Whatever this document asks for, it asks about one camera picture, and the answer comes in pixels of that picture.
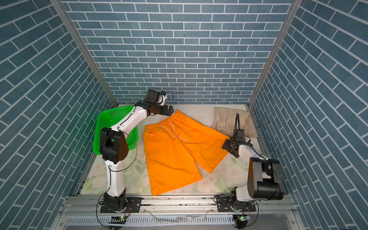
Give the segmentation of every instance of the blue brick wall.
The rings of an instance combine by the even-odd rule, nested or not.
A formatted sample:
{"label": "blue brick wall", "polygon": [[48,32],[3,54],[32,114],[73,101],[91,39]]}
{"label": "blue brick wall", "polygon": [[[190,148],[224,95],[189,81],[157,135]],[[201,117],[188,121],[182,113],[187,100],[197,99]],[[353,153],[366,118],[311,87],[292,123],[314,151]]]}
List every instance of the blue brick wall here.
{"label": "blue brick wall", "polygon": [[63,1],[119,103],[246,103],[292,0]]}
{"label": "blue brick wall", "polygon": [[368,229],[368,2],[304,0],[254,104],[306,229]]}
{"label": "blue brick wall", "polygon": [[0,1],[0,229],[52,225],[110,106],[48,0]]}

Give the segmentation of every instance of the black mounting plate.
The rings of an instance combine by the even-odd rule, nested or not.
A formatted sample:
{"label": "black mounting plate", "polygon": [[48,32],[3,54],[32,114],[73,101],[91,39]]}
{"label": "black mounting plate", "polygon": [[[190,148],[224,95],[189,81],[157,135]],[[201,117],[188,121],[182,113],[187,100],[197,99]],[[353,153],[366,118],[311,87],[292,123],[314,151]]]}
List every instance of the black mounting plate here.
{"label": "black mounting plate", "polygon": [[[237,212],[231,208],[230,197],[216,197],[217,211],[218,212]],[[255,212],[255,206],[252,202],[245,202],[245,212]]]}
{"label": "black mounting plate", "polygon": [[[129,208],[130,204],[130,213],[137,213],[139,212],[139,209],[141,208],[141,197],[126,197],[127,199],[127,207]],[[120,210],[115,209],[113,206],[109,206],[104,204],[103,201],[100,201],[101,206],[101,213],[121,213]]]}

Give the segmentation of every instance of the shorts leg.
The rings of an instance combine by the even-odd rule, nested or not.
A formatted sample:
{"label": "shorts leg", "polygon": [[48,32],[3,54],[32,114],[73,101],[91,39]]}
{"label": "shorts leg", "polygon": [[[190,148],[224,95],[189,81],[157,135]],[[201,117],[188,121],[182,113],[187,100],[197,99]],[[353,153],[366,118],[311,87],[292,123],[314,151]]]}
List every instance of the shorts leg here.
{"label": "shorts leg", "polygon": [[195,162],[211,173],[228,154],[222,149],[228,136],[200,124],[180,112],[171,123]]}
{"label": "shorts leg", "polygon": [[193,157],[169,126],[146,127],[144,144],[153,196],[202,179]]}

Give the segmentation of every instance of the green plastic laundry basket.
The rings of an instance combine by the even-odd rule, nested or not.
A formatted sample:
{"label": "green plastic laundry basket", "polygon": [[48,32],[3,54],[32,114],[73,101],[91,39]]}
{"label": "green plastic laundry basket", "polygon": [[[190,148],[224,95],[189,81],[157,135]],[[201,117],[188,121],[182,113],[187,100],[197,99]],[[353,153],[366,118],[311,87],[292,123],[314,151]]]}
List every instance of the green plastic laundry basket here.
{"label": "green plastic laundry basket", "polygon": [[[105,127],[110,128],[111,126],[118,123],[121,119],[123,119],[128,113],[130,113],[133,109],[133,106],[123,106],[113,109],[107,109],[105,111],[102,111],[98,117],[96,122],[96,131],[95,131],[95,138],[93,140],[93,151],[95,154],[101,155],[100,153],[100,133],[101,130]],[[137,127],[134,127],[134,129],[129,133],[129,135],[134,139],[135,142],[138,140],[138,131]],[[129,150],[132,150],[135,148],[135,143],[130,138],[127,137],[127,144],[129,147]]]}

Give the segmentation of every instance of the folded beige garment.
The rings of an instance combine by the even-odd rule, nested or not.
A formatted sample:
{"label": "folded beige garment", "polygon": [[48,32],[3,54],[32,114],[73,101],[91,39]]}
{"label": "folded beige garment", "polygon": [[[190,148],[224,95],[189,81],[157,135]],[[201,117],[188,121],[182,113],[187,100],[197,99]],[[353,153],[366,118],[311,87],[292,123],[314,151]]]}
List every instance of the folded beige garment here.
{"label": "folded beige garment", "polygon": [[250,113],[239,109],[215,107],[215,120],[211,128],[231,137],[234,132],[235,117],[237,113],[239,113],[240,128],[244,129],[244,134],[252,138],[258,137]]}

